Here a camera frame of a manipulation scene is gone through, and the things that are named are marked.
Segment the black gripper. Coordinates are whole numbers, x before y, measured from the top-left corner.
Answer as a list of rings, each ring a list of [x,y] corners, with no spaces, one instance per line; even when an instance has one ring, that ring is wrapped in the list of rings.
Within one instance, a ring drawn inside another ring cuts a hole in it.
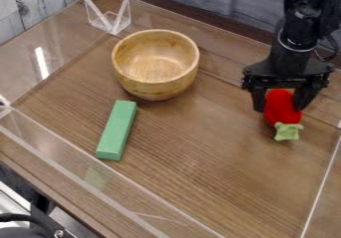
[[[335,72],[331,64],[309,60],[303,71],[285,70],[284,74],[273,69],[269,59],[248,66],[242,71],[241,87],[252,91],[253,108],[262,113],[268,89],[295,89],[295,109],[303,111],[324,88]]]

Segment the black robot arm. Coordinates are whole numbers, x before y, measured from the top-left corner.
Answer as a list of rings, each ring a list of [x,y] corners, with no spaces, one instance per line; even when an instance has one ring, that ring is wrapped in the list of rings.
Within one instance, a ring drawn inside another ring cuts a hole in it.
[[[340,27],[341,0],[284,0],[269,56],[244,69],[242,87],[250,91],[257,112],[265,109],[272,89],[292,89],[293,107],[301,111],[328,87],[332,58],[319,55],[317,45],[328,40],[340,49],[333,38]]]

